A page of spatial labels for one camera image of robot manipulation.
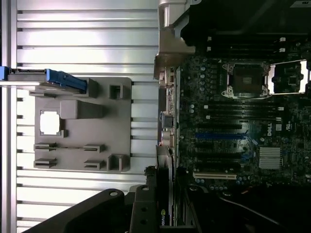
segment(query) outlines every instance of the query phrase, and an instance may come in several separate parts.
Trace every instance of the silver heatsink fins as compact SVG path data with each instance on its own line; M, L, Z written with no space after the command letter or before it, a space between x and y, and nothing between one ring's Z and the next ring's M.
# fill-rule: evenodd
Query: silver heatsink fins
M281 169L282 156L281 148L260 147L259 149L260 169Z

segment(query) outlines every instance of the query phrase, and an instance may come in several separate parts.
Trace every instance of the blue connector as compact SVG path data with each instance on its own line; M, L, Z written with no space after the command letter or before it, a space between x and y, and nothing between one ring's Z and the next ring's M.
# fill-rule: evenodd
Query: blue connector
M0 67L0 81L7 81L8 80L8 74L9 74L9 68L8 67Z
M196 133L195 137L198 139L224 139L224 140L238 140L246 139L246 133Z
M87 83L85 80L78 79L70 74L62 71L56 71L52 69L46 69L47 79L46 81L51 83L57 83L62 87L72 87L82 90L84 93L87 90Z

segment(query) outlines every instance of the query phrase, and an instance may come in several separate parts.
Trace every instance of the motherboard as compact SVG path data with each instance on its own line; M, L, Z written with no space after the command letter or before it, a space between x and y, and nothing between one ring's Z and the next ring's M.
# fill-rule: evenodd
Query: motherboard
M191 182L215 191L311 185L306 78L300 62L188 58L180 67L178 128L179 165Z

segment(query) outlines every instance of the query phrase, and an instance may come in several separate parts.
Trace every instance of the gray mounting plate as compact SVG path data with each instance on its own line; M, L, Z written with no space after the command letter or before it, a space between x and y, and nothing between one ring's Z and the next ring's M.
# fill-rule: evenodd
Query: gray mounting plate
M83 96L56 96L55 98L35 98L35 146L44 144L59 145L53 150L36 149L36 161L53 161L52 164L39 164L35 167L73 170L114 170L126 171L130 168L131 137L131 87L129 78L92 78L99 85L96 99ZM122 87L122 99L110 99L111 86ZM42 135L40 113L55 111L60 113L61 100L80 100L103 105L103 118L62 120L66 134ZM104 145L102 152L85 150L84 146Z

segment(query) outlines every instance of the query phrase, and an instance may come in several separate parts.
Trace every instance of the circuit board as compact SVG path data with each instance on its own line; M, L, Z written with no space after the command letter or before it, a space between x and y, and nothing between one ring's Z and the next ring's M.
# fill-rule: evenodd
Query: circuit board
M230 64L193 56L180 68L180 166L209 190L310 185L311 99L299 92L300 62L276 65L269 87L270 66Z

